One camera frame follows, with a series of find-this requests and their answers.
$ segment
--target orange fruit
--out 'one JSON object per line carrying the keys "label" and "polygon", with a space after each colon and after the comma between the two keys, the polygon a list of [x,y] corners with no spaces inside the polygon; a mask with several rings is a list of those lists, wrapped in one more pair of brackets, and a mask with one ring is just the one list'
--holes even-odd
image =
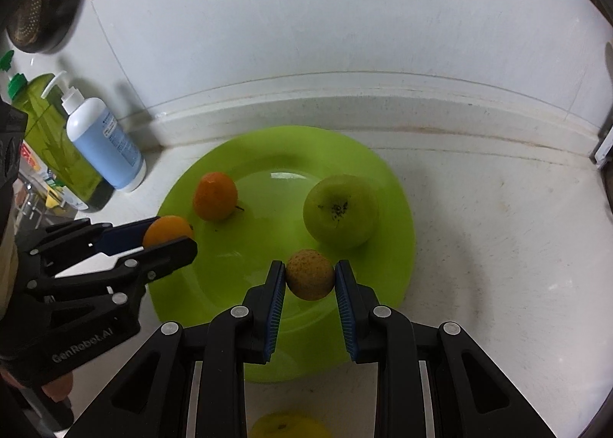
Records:
{"label": "orange fruit", "polygon": [[143,248],[172,241],[183,236],[194,239],[194,230],[189,222],[176,215],[166,215],[149,225],[145,236],[143,236]]}
{"label": "orange fruit", "polygon": [[195,214],[203,220],[217,221],[228,218],[238,202],[234,181],[222,172],[206,174],[195,189]]}

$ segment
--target backsplash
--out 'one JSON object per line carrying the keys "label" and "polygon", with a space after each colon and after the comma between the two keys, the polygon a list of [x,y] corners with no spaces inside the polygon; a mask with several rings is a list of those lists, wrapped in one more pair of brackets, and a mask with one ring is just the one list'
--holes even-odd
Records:
{"label": "backsplash", "polygon": [[393,75],[395,89],[440,79],[467,102],[514,94],[505,108],[524,102],[530,116],[538,104],[537,115],[596,131],[613,104],[612,37],[589,0],[84,0],[63,48],[15,63],[28,78],[67,69],[118,118],[189,110],[218,90],[248,100],[241,84],[288,93],[279,77],[308,89],[311,75],[354,73],[354,89],[367,74],[370,89]]}

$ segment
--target green apple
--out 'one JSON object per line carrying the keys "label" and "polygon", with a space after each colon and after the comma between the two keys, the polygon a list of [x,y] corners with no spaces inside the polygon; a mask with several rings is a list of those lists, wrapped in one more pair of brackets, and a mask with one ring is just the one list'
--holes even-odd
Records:
{"label": "green apple", "polygon": [[334,175],[311,189],[302,217],[317,241],[350,249],[369,240],[375,232],[379,205],[368,181],[352,175]]}

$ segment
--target blue label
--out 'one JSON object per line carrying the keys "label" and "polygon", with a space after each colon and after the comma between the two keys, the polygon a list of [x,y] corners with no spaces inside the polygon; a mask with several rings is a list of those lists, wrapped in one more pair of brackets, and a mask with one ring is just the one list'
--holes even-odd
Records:
{"label": "blue label", "polygon": [[139,149],[109,111],[72,143],[115,189],[132,182],[143,166]]}

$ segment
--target yellow fruit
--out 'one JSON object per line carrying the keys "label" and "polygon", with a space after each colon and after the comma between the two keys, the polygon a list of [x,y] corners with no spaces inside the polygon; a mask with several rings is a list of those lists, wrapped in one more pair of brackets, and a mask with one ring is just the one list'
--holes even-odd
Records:
{"label": "yellow fruit", "polygon": [[143,248],[172,241],[183,236],[194,239],[194,230],[189,222],[176,215],[166,215],[149,225],[145,236],[143,236]]}
{"label": "yellow fruit", "polygon": [[201,219],[218,221],[228,218],[237,202],[238,191],[234,181],[222,172],[213,172],[200,179],[192,205]]}
{"label": "yellow fruit", "polygon": [[326,297],[334,288],[334,269],[322,254],[303,249],[287,260],[285,280],[297,297],[315,301]]}
{"label": "yellow fruit", "polygon": [[296,413],[274,413],[257,420],[249,438],[332,438],[324,425]]}

